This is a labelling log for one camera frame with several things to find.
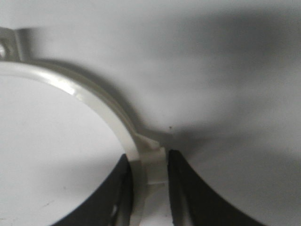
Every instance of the white surface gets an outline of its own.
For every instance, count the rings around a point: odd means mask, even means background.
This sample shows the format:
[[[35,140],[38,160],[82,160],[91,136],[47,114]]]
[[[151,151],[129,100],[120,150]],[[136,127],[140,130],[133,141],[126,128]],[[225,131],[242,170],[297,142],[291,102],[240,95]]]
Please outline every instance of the white surface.
[[[123,149],[89,107],[49,85],[0,76],[0,225],[48,226],[81,204]]]
[[[100,76],[142,133],[180,149],[232,204],[300,225],[300,0],[7,5],[1,23],[34,28],[32,57]],[[148,224],[166,224],[160,214]]]

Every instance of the black curved part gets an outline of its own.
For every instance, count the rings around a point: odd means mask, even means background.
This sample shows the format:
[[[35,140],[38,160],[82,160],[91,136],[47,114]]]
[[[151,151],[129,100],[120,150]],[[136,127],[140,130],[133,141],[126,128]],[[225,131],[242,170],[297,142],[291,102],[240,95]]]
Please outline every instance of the black curved part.
[[[126,155],[78,208],[52,226],[128,226],[133,205],[133,178]]]
[[[169,152],[168,176],[175,226],[263,226],[211,189],[179,151]]]

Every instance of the black plastic piece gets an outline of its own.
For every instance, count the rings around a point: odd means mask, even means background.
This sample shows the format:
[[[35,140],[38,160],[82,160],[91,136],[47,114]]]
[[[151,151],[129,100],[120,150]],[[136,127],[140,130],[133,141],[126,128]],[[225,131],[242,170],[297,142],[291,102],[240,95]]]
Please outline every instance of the black plastic piece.
[[[211,189],[179,151],[169,152],[168,176],[175,226],[263,226]]]
[[[126,155],[78,208],[52,226],[128,226],[133,205],[133,178]]]

